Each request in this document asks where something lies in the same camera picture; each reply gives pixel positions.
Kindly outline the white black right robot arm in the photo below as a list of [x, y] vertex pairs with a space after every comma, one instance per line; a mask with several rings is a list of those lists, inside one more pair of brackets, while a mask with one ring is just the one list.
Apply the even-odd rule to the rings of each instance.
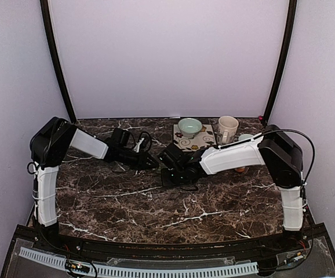
[[303, 226], [303, 152], [287, 135], [286, 129], [270, 125], [263, 133], [219, 147], [192, 153], [174, 144], [158, 156], [165, 165], [162, 179], [174, 185], [189, 185], [200, 178], [240, 167], [262, 165], [281, 192], [283, 228], [278, 247], [290, 251], [300, 242]]

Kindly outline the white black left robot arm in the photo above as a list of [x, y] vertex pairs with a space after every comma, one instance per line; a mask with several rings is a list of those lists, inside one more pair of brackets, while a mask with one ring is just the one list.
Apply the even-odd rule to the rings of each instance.
[[47, 228], [57, 224], [56, 181], [59, 166], [69, 148], [75, 148], [107, 163], [119, 162], [133, 170], [156, 169], [159, 163], [149, 153], [152, 139], [143, 131], [133, 147], [128, 147], [131, 133], [116, 128], [102, 141], [63, 118], [54, 117], [30, 141], [31, 161], [27, 171], [34, 176], [34, 219]]

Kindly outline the orange grey-capped pill bottle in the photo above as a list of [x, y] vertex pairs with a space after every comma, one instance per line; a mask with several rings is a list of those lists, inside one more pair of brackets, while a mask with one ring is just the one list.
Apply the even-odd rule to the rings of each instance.
[[245, 170], [246, 170], [246, 167], [239, 167], [235, 169], [235, 171], [238, 173], [243, 173]]

